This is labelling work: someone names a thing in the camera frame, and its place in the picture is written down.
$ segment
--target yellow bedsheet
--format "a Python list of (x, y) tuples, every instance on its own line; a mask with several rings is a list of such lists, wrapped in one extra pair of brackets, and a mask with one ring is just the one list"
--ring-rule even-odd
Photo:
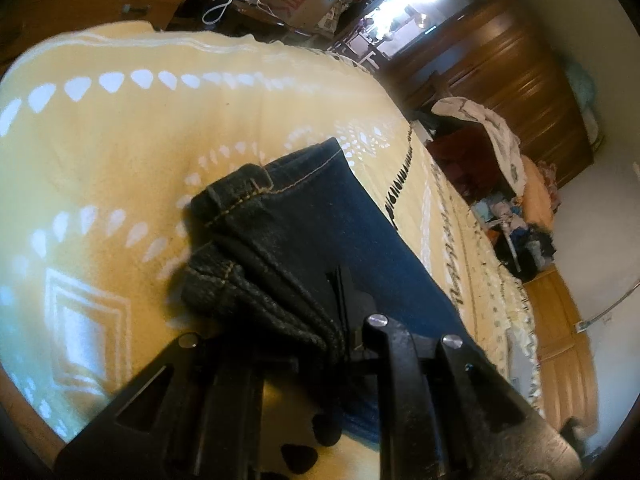
[[(0, 361), (53, 431), (68, 442), (169, 341), (198, 327), (179, 299), (191, 197), (242, 164), (330, 136), (387, 216), (411, 149), (393, 208), (399, 234), (500, 373), (508, 327), (535, 359), (520, 283), (368, 73), (250, 36), (105, 25), (32, 48), (0, 84)], [(293, 386), (272, 382), (265, 399), (265, 418), (284, 405), (298, 424), (313, 412)], [(267, 439), (265, 468), (284, 468), (281, 443), (312, 442), (308, 425), (296, 431)], [(344, 436), (307, 477), (336, 470), (376, 478), (378, 460)]]

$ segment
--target metal screw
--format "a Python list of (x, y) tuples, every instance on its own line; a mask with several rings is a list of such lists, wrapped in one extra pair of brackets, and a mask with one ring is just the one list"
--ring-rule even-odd
[(181, 348), (196, 348), (198, 345), (198, 336), (195, 334), (184, 334), (178, 339), (178, 345)]
[(450, 348), (458, 349), (462, 346), (462, 339), (459, 335), (449, 334), (442, 338), (442, 342)]
[(386, 326), (388, 322), (389, 320), (384, 314), (371, 314), (367, 317), (367, 323), (371, 326)]

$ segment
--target white wall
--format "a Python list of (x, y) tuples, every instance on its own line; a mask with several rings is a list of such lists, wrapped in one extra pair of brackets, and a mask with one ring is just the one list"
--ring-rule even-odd
[[(640, 276), (640, 37), (617, 0), (523, 0), (555, 48), (591, 73), (606, 143), (595, 164), (561, 189), (556, 263), (584, 319)], [(640, 392), (640, 290), (589, 330), (604, 446)]]

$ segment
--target dark blue jeans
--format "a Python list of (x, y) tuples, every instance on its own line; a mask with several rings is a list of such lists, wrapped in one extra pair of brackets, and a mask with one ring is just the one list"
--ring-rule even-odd
[[(288, 346), (308, 367), (331, 371), (348, 354), (350, 335), (327, 278), (338, 264), (350, 269), (356, 288), (373, 297), (379, 312), (411, 332), (455, 333), (476, 348), (449, 298), (353, 176), (335, 139), (264, 168), (243, 166), (196, 196), (191, 212), (209, 227), (211, 241), (189, 261), (185, 303)], [(343, 427), (377, 441), (375, 388), (348, 383)]]

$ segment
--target pile of clothes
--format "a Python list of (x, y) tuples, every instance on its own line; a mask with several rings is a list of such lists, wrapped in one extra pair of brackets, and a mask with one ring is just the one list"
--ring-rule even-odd
[(429, 130), (425, 146), (472, 206), (495, 253), (528, 282), (553, 262), (556, 167), (520, 155), (502, 117), (469, 99), (447, 97), (414, 116)]

